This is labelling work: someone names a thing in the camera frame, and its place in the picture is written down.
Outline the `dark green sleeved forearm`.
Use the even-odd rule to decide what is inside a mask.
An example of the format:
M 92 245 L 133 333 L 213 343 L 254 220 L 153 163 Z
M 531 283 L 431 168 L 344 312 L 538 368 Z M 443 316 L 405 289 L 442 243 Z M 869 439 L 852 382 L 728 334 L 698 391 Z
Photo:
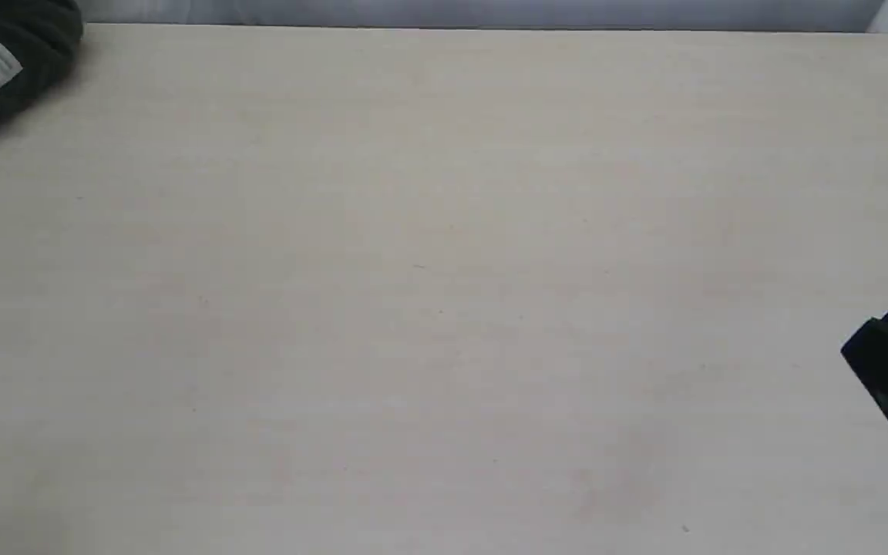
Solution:
M 0 124 L 70 74 L 83 36 L 76 1 L 0 1 Z

